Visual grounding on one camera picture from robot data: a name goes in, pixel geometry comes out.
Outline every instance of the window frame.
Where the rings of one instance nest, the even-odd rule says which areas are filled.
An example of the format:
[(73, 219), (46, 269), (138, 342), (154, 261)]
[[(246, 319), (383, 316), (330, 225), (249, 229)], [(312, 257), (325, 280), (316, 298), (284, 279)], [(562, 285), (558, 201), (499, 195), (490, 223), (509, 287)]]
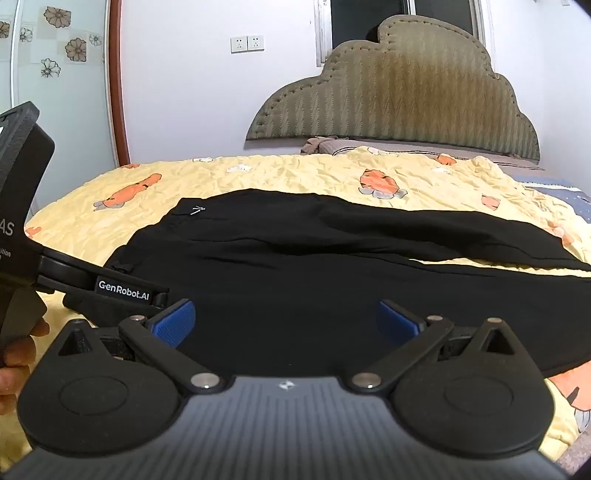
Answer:
[[(322, 67), (333, 50), (332, 44), (332, 10), (330, 0), (314, 1), (314, 24), (316, 29), (316, 66)], [(474, 35), (486, 47), (484, 17), (481, 0), (469, 0), (472, 29)], [(416, 15), (414, 0), (404, 0), (404, 9), (410, 15)]]

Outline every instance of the headboard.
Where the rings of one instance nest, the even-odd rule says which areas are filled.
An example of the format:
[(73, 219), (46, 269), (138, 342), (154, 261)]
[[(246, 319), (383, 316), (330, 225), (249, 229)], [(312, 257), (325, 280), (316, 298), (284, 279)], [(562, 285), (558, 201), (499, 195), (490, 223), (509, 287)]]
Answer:
[(530, 120), (484, 46), (448, 23), (396, 15), (379, 44), (337, 46), (322, 73), (276, 91), (247, 140), (338, 135), (419, 141), (540, 159)]

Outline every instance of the wall socket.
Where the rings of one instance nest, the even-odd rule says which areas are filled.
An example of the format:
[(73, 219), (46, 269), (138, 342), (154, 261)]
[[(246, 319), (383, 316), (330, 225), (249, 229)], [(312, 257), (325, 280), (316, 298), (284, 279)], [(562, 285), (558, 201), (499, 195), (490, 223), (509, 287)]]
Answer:
[(232, 53), (248, 51), (248, 37), (232, 37), (230, 39), (230, 51)]
[(248, 51), (265, 50), (265, 38), (262, 35), (248, 35)]

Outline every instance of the silver bolt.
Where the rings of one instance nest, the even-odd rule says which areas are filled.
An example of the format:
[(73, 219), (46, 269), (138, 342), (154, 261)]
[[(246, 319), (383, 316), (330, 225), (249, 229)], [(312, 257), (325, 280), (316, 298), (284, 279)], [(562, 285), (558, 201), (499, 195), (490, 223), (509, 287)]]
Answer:
[(382, 379), (379, 375), (363, 372), (360, 374), (355, 375), (352, 378), (353, 385), (359, 388), (375, 388), (380, 383), (382, 383)]
[(191, 383), (199, 388), (213, 388), (220, 383), (220, 378), (216, 374), (204, 372), (193, 375), (191, 377)]

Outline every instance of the wooden trim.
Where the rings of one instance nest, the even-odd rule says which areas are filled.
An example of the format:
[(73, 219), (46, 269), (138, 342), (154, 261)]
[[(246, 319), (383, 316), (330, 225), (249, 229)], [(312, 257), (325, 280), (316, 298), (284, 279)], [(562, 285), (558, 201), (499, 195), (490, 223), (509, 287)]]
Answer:
[(125, 132), (125, 114), (123, 112), (123, 91), (121, 89), (121, 3), (111, 0), (109, 11), (109, 89), (111, 91), (111, 112), (113, 134), (119, 166), (129, 165), (129, 149)]

